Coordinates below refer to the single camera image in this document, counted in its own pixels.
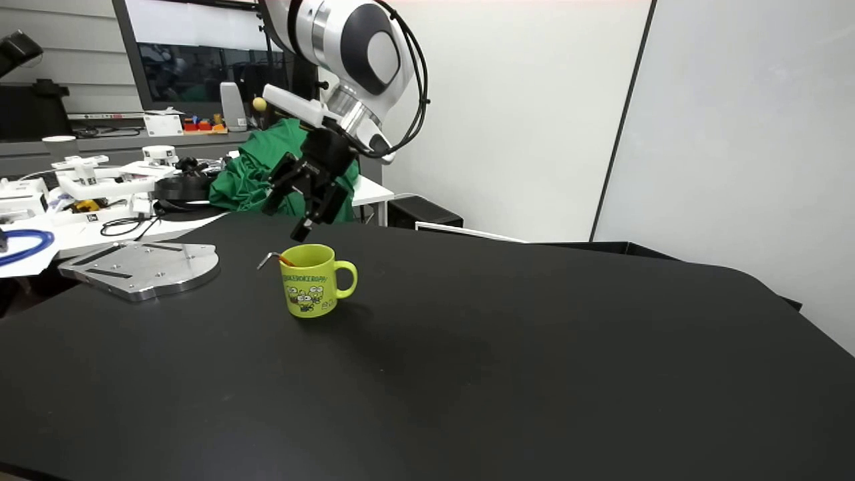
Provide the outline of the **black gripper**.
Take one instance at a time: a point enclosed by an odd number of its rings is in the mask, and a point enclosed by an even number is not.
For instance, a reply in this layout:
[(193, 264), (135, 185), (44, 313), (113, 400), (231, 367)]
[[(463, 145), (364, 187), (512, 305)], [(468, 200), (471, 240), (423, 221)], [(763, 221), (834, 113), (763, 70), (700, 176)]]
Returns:
[(292, 231), (292, 240), (304, 243), (316, 221), (330, 225), (348, 200), (342, 185), (356, 152), (340, 128), (313, 128), (300, 154), (284, 154), (269, 174), (269, 193), (261, 203), (268, 216), (292, 215), (292, 195), (304, 199), (304, 216)]

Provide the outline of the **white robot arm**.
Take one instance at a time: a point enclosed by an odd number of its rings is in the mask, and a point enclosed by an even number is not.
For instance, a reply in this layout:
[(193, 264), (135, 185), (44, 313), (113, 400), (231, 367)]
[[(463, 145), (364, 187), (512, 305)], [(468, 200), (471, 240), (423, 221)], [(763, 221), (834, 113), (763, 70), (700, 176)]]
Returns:
[(297, 58), (336, 77), (328, 100), (301, 100), (272, 82), (261, 100), (306, 125), (300, 154), (272, 170), (264, 215), (292, 193), (304, 212), (292, 231), (301, 243), (316, 225), (330, 225), (350, 199), (342, 185), (356, 157), (390, 164), (411, 145), (428, 114), (428, 62), (388, 0), (258, 0), (272, 41)]

